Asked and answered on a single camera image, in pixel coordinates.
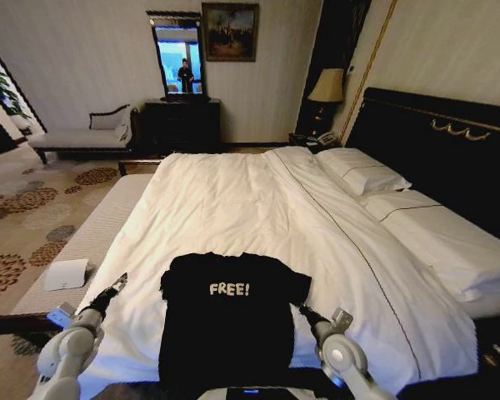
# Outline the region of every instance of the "patterned carpet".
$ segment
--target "patterned carpet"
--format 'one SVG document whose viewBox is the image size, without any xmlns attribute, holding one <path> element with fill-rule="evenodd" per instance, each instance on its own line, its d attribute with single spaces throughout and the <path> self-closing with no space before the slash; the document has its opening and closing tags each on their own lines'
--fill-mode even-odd
<svg viewBox="0 0 500 400">
<path fill-rule="evenodd" d="M 53 159 L 21 146 L 0 155 L 0 314 L 9 313 L 120 178 L 116 161 Z M 25 399 L 38 349 L 0 336 L 0 399 Z"/>
</svg>

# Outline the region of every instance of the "black headboard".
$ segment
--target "black headboard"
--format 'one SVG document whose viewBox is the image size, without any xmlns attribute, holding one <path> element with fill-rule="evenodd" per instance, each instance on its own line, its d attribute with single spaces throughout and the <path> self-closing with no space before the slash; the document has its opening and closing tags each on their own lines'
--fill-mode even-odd
<svg viewBox="0 0 500 400">
<path fill-rule="evenodd" d="M 369 87 L 347 141 L 500 238 L 500 107 Z"/>
</svg>

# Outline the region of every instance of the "picture frame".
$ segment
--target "picture frame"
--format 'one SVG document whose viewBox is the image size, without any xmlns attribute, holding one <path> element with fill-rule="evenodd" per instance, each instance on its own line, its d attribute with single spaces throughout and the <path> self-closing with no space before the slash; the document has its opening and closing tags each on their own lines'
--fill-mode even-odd
<svg viewBox="0 0 500 400">
<path fill-rule="evenodd" d="M 259 4 L 203 2 L 206 60 L 254 62 L 258 45 Z"/>
</svg>

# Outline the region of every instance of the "wooden dresser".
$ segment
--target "wooden dresser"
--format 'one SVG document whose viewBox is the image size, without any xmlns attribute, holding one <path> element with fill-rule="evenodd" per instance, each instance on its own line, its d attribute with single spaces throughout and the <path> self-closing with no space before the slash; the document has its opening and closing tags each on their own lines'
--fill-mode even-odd
<svg viewBox="0 0 500 400">
<path fill-rule="evenodd" d="M 220 100 L 147 102 L 140 114 L 144 140 L 151 153 L 217 153 L 220 141 Z"/>
</svg>

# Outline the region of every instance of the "person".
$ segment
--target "person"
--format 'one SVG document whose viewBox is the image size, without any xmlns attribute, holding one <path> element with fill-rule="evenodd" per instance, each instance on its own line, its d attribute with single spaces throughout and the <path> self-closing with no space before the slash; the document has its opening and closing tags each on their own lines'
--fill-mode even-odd
<svg viewBox="0 0 500 400">
<path fill-rule="evenodd" d="M 182 67 L 177 70 L 177 80 L 182 82 L 183 93 L 193 92 L 194 76 L 186 58 L 182 59 Z"/>
</svg>

